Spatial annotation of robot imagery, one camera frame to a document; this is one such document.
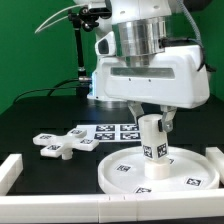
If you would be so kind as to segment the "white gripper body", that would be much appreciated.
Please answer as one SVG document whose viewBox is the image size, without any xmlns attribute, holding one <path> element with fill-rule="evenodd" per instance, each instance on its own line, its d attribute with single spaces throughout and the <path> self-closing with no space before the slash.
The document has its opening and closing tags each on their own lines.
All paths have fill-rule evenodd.
<svg viewBox="0 0 224 224">
<path fill-rule="evenodd" d="M 147 66 L 128 66 L 122 58 L 103 57 L 95 75 L 98 100 L 125 100 L 195 108 L 209 98 L 209 81 L 197 45 L 166 47 L 149 56 Z"/>
</svg>

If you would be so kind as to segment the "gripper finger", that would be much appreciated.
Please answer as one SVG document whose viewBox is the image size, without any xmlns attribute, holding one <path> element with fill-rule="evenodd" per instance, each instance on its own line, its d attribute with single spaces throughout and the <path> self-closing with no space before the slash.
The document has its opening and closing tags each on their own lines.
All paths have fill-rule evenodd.
<svg viewBox="0 0 224 224">
<path fill-rule="evenodd" d="M 128 108 L 131 114 L 133 115 L 135 122 L 137 122 L 138 118 L 144 114 L 144 111 L 140 102 L 129 101 Z"/>
<path fill-rule="evenodd" d="M 162 118 L 158 121 L 160 132 L 171 132 L 173 130 L 173 119 L 177 108 L 173 106 L 161 106 Z"/>
</svg>

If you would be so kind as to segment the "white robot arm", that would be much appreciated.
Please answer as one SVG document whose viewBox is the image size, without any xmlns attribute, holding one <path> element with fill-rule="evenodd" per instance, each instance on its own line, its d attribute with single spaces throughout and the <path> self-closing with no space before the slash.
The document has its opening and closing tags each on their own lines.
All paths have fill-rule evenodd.
<svg viewBox="0 0 224 224">
<path fill-rule="evenodd" d="M 91 99 L 125 101 L 136 118 L 143 115 L 143 103 L 159 105 L 159 129 L 166 132 L 177 109 L 207 101 L 214 69 L 206 63 L 201 38 L 166 35 L 168 16 L 189 13 L 183 0 L 92 0 L 88 9 L 110 15 L 99 21 Z"/>
</svg>

